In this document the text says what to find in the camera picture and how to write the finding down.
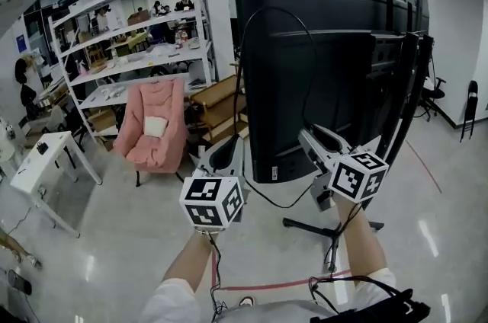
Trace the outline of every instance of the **black cable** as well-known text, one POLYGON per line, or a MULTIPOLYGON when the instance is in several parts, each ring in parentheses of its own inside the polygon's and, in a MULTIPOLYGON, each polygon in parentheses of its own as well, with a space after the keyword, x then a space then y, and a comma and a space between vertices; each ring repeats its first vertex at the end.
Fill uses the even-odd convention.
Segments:
POLYGON ((334 305, 330 302, 329 299, 327 299, 323 294, 322 292, 320 292, 319 290, 317 289, 314 289, 313 290, 314 293, 316 293, 317 295, 319 295, 322 299, 324 299, 326 301, 326 303, 329 305, 329 307, 338 315, 339 314, 339 311, 334 307, 334 305))
POLYGON ((178 179, 179 179, 179 180, 180 180, 182 183, 184 183, 184 182, 185 182, 185 180, 183 179, 183 177, 182 177, 182 176, 181 176, 181 175, 180 175, 180 174, 179 174, 177 171, 175 172, 175 174, 176 174, 176 177, 177 177, 177 178, 178 178, 178 179))
POLYGON ((422 117, 424 114, 427 114, 427 112, 422 113, 420 116, 414 116, 414 119, 418 119, 419 117, 422 117))
POLYGON ((282 209, 288 209, 288 208, 291 208, 292 206, 294 206, 296 203, 298 203, 298 201, 300 201, 300 199, 305 195, 305 193, 312 187, 312 184, 310 184, 304 191, 303 193, 298 196, 298 198, 291 204, 291 205, 288 205, 288 206, 282 206, 280 204, 276 204, 275 201, 267 198, 263 193, 261 193, 259 190, 257 190, 255 187, 253 187, 249 181, 247 181, 247 178, 246 176, 244 175, 244 179, 246 180, 246 183, 251 187, 251 189, 253 189, 259 196, 261 196, 262 198, 264 198, 266 201, 268 201, 270 204, 276 206, 277 208, 282 208, 282 209))
POLYGON ((36 313, 34 312, 34 310, 32 309, 31 307, 31 304, 29 303, 29 299, 27 298, 27 295, 24 293, 24 297, 25 297, 25 301, 27 302, 27 305, 29 305, 29 308, 30 308, 30 311, 32 312, 32 315, 34 315, 34 317, 36 318, 37 320, 37 323, 40 323, 40 320, 39 318, 37 317, 36 313))
POLYGON ((398 289, 393 288, 392 286, 387 285, 386 283, 382 283, 381 281, 376 281, 373 280, 372 278, 368 276, 350 276, 350 277, 342 277, 342 278, 316 278, 316 277, 311 277, 311 279, 316 280, 316 284, 318 285, 319 283, 336 283, 337 281, 361 281, 363 283, 372 283, 378 287, 380 287, 382 290, 384 290, 386 293, 388 293, 388 296, 393 297, 401 294, 401 292, 398 289))
MULTIPOLYGON (((348 214, 348 218, 346 219, 344 225, 341 225, 341 227, 339 228, 339 230, 337 231, 337 234, 335 235, 335 238, 332 238, 332 243, 330 244, 330 247, 329 247, 329 250, 327 250, 326 252, 326 256, 324 258, 327 259, 327 257, 329 256, 329 253, 330 251, 332 250, 332 248, 334 247, 334 245, 337 243, 337 240, 341 237, 342 233, 345 231, 345 228, 349 225, 349 223, 358 215, 359 211, 361 210, 361 207, 356 211, 356 213, 351 217, 352 215, 352 211, 354 211, 355 208, 357 208, 359 206, 359 204, 355 204, 352 208, 351 208, 351 211, 349 212, 348 214)), ((327 264, 331 264, 333 263, 332 261, 328 261, 325 263, 325 265, 327 264)))
POLYGON ((319 305, 319 303, 317 302, 317 299, 315 298, 315 295, 313 294, 313 291, 312 291, 312 279, 315 279, 315 277, 311 277, 308 279, 308 290, 310 291, 310 295, 312 295, 313 301, 317 305, 319 305))
POLYGON ((240 82, 241 82, 241 76, 242 76, 242 57, 244 56, 244 53, 243 53, 244 52, 244 49, 243 48, 244 48, 244 41, 246 40, 247 29, 248 29, 248 26, 251 23, 252 19, 255 18, 258 14, 260 14, 263 11, 266 11, 266 10, 277 10, 277 11, 281 11, 281 12, 283 12, 285 14, 289 14, 291 17, 293 17, 295 20, 298 21, 298 23, 300 24, 300 26, 305 30, 305 33, 307 33, 307 36, 309 37, 310 42, 312 43, 313 54, 314 54, 314 61, 315 62, 314 62, 314 67, 313 67, 313 73, 310 76, 310 83, 308 85, 307 95, 303 99, 303 104, 302 104, 302 121, 303 121, 304 126, 307 126, 308 125, 308 124, 306 124, 306 121, 305 121, 305 106, 307 105, 307 101, 308 101, 308 98, 310 96, 310 92, 312 91, 313 80, 315 78, 315 72, 316 72, 316 69, 317 69, 317 66, 318 66, 318 59, 317 59, 317 56, 318 55, 317 55, 317 48, 316 48, 316 45, 315 45, 315 41, 313 40, 312 35, 310 34, 308 28, 305 26, 305 24, 302 22, 302 20, 299 19, 299 17, 297 17, 291 11, 288 11, 288 10, 283 9, 283 8, 279 8, 277 6, 264 6, 264 7, 260 8, 260 9, 256 10, 254 13, 252 13, 251 17, 249 17, 249 19, 246 22, 246 25, 244 26, 244 31, 242 32, 242 39, 241 39, 241 45, 240 45, 239 68, 237 69, 236 93, 234 93, 234 108, 233 108, 233 112, 234 112, 234 135, 237 135, 237 119, 236 119, 237 98, 238 98, 239 90, 240 90, 240 82))
POLYGON ((19 222, 17 223, 17 225, 16 225, 16 226, 15 226, 13 229, 11 229, 11 230, 10 230, 10 232, 7 232, 7 235, 10 235, 10 234, 11 234, 13 231, 15 231, 15 230, 18 228, 18 226, 19 226, 19 225, 20 225, 22 222, 24 222, 24 221, 25 221, 25 219, 26 219, 26 218, 29 216, 29 212, 31 211, 31 209, 32 209, 32 207, 31 207, 31 208, 29 208, 29 210, 28 210, 28 211, 27 211, 27 213, 25 214, 24 218, 23 218, 23 219, 21 219, 21 220, 19 220, 19 222))
POLYGON ((216 274, 217 274, 217 283, 210 288, 210 297, 212 298, 212 304, 213 304, 213 317, 212 321, 215 320, 217 315, 220 315, 224 309, 227 309, 227 305, 225 302, 218 302, 215 300, 215 291, 220 289, 220 259, 222 258, 222 254, 220 253, 219 248, 217 247, 217 244, 214 241, 214 238, 212 237, 211 234, 208 234, 208 238, 210 239, 210 244, 215 248, 215 251, 217 253, 217 266, 216 266, 216 274))

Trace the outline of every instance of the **hand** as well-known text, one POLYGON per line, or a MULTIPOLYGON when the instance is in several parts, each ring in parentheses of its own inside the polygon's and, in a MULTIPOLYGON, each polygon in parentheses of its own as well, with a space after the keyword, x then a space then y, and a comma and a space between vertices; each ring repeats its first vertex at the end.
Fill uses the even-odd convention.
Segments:
POLYGON ((353 203, 352 201, 348 200, 347 198, 345 198, 344 196, 342 196, 339 193, 334 193, 332 195, 332 199, 334 200, 334 203, 336 204, 337 209, 340 212, 342 212, 342 211, 349 212, 349 211, 351 211, 352 207, 354 205, 356 205, 355 203, 353 203))

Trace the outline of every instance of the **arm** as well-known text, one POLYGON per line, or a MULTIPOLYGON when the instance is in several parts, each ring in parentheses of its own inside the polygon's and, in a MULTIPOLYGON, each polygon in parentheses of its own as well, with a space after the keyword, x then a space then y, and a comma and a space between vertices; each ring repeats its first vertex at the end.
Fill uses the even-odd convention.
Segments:
POLYGON ((208 237, 195 232, 166 271, 162 280, 165 281, 172 278, 186 280, 196 292, 204 276, 211 252, 212 245, 208 237))
MULTIPOLYGON (((354 203, 340 194, 334 194, 333 199, 337 204, 341 224, 344 224, 354 203)), ((363 209, 360 209, 358 215, 349 223, 344 235, 352 276, 368 276, 387 268, 383 248, 371 230, 363 209)))
POLYGON ((194 232, 146 304, 139 323, 199 323, 200 307, 195 291, 211 251, 208 237, 194 232))

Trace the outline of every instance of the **glossy floor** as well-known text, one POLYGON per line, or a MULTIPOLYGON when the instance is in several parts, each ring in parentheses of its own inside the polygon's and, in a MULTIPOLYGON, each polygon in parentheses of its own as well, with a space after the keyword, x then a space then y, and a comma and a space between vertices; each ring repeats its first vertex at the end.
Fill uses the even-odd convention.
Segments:
MULTIPOLYGON (((460 144, 459 136, 440 117, 430 123, 415 120, 380 197, 368 209, 371 220, 386 224, 377 236, 398 287, 413 288, 415 298, 432 307, 427 320, 432 322, 475 322, 488 294, 488 124, 476 125, 471 141, 460 144)), ((79 227, 81 238, 59 226, 52 229, 51 221, 33 208, 12 235, 42 259, 44 269, 36 272, 23 263, 19 272, 33 284, 29 301, 43 323, 134 322, 191 234, 178 206, 181 183, 173 175, 152 174, 143 176, 143 185, 135 188, 130 165, 97 150, 89 139, 85 146, 104 183, 95 186, 79 168, 76 184, 53 171, 50 187, 55 192, 52 205, 79 227)), ((190 172, 190 165, 181 171, 190 172)), ((308 177, 258 188, 288 204, 310 181, 308 177)), ((26 197, 11 191, 6 181, 0 183, 3 229, 10 230, 28 208, 26 197)), ((240 287, 295 282, 324 273, 329 242, 285 229, 283 216, 317 226, 332 227, 337 221, 334 209, 319 213, 308 194, 286 210, 252 194, 242 224, 218 240, 223 286, 237 288, 217 294, 227 305, 248 293, 240 287)), ((340 258, 339 269, 347 270, 343 248, 340 258)), ((0 266, 15 269, 17 264, 0 249, 0 266)), ((212 309, 209 288, 210 268, 197 293, 204 321, 209 321, 212 309)), ((350 300, 350 287, 325 291, 343 308, 350 300)), ((310 298, 305 285, 253 294, 259 302, 310 298)), ((12 289, 8 304, 18 316, 31 315, 12 289)))

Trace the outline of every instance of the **person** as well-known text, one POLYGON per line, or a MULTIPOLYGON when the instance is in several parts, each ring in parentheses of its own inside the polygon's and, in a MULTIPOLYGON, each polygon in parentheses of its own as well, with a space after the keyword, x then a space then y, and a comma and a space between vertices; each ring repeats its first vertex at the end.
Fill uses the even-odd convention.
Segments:
MULTIPOLYGON (((354 203, 338 194, 334 196, 334 201, 341 223, 345 224, 354 203)), ((395 287, 395 276, 387 269, 384 251, 374 236, 363 209, 352 218, 344 235, 352 276, 368 276, 372 280, 395 287)), ((200 322, 200 309, 195 292, 204 275, 211 252, 212 245, 208 236, 195 232, 166 271, 161 285, 146 304, 139 323, 200 322)), ((385 291, 372 283, 358 283, 355 288, 354 308, 364 309, 387 297, 385 291)), ((256 306, 254 299, 247 296, 236 309, 218 315, 217 321, 297 323, 310 321, 316 316, 324 319, 331 317, 332 313, 314 302, 299 300, 256 306)))
POLYGON ((160 1, 154 2, 154 6, 151 7, 150 14, 151 14, 151 18, 158 17, 164 14, 164 10, 162 9, 160 1))
POLYGON ((32 266, 36 269, 42 269, 41 262, 35 258, 31 253, 28 253, 25 248, 21 246, 21 244, 12 238, 9 234, 7 234, 1 227, 0 227, 0 246, 7 248, 11 251, 14 255, 15 259, 18 263, 22 262, 22 257, 25 257, 32 266))
POLYGON ((108 18, 106 16, 108 7, 104 6, 100 8, 97 13, 98 31, 100 33, 109 30, 108 28, 108 18))
POLYGON ((27 118, 29 120, 36 120, 40 113, 39 108, 34 105, 37 93, 27 86, 27 63, 20 58, 15 62, 15 80, 21 85, 21 103, 25 106, 27 118))
POLYGON ((182 11, 185 8, 190 8, 191 10, 193 10, 195 9, 195 5, 193 5, 190 0, 181 0, 180 2, 176 2, 175 11, 182 11))

